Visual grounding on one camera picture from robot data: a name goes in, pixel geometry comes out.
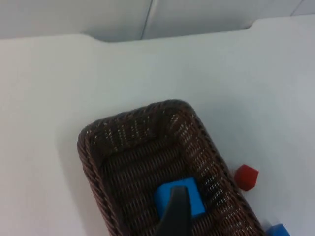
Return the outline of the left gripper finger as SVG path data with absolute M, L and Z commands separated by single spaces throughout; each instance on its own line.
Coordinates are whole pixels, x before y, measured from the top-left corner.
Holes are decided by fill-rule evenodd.
M 170 201 L 155 236 L 190 236 L 191 221 L 188 189 L 185 186 L 175 186 L 171 189 Z

